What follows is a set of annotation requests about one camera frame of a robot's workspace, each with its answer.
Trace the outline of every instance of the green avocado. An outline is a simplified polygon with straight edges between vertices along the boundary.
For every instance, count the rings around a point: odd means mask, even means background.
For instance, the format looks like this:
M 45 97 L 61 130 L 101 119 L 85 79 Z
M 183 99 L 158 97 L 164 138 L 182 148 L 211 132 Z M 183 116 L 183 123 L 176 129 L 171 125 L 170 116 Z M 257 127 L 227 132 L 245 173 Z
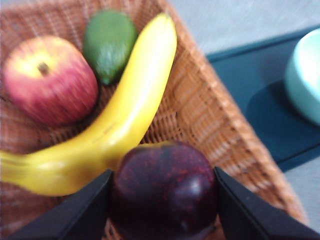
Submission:
M 104 10 L 89 21 L 83 39 L 83 56 L 98 80 L 117 82 L 138 37 L 135 25 L 122 12 Z

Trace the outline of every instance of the apple stem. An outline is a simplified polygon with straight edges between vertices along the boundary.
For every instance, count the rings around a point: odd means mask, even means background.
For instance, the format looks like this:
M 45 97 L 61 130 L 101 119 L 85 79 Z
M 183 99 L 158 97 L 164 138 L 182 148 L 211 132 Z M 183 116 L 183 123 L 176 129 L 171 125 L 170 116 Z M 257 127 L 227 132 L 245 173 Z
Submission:
M 48 72 L 49 72 L 49 67 L 46 63 L 44 62 L 41 62 L 39 65 L 38 65 L 38 70 L 40 71 L 40 73 L 42 75 L 47 75 Z

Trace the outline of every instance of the wicker basket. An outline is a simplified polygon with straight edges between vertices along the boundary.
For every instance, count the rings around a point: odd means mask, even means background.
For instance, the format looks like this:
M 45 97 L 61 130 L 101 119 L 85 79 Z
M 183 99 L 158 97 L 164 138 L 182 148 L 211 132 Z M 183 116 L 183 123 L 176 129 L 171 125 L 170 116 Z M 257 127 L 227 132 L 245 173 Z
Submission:
M 1 66 L 17 44 L 38 35 L 56 35 L 81 49 L 88 20 L 105 8 L 127 13 L 138 31 L 159 12 L 170 13 L 175 22 L 178 47 L 173 68 L 161 105 L 142 142 L 188 142 L 201 150 L 212 166 L 222 167 L 251 191 L 305 223 L 303 209 L 291 187 L 165 0 L 42 0 L 9 6 L 1 11 Z M 1 148 L 29 153 L 75 136 L 99 114 L 115 88 L 102 89 L 99 104 L 84 121 L 52 128 L 21 113 L 2 87 Z M 1 183 L 1 236 L 9 235 L 63 199 Z M 119 239 L 109 223 L 106 237 Z M 224 239 L 219 220 L 208 239 Z

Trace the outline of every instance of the banana stem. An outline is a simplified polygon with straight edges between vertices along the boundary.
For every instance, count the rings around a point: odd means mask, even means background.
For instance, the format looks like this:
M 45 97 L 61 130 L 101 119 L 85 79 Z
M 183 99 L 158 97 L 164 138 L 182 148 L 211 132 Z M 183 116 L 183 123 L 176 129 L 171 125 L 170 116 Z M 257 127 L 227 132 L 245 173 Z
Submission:
M 29 162 L 25 154 L 0 151 L 1 181 L 17 183 L 27 173 Z

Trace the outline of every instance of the light blue bowl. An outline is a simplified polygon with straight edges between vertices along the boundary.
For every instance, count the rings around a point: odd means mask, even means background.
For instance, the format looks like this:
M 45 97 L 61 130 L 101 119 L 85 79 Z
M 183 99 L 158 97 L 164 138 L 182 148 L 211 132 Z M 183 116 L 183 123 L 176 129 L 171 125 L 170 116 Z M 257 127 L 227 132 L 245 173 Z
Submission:
M 285 72 L 285 88 L 297 110 L 320 126 L 320 28 L 295 46 Z

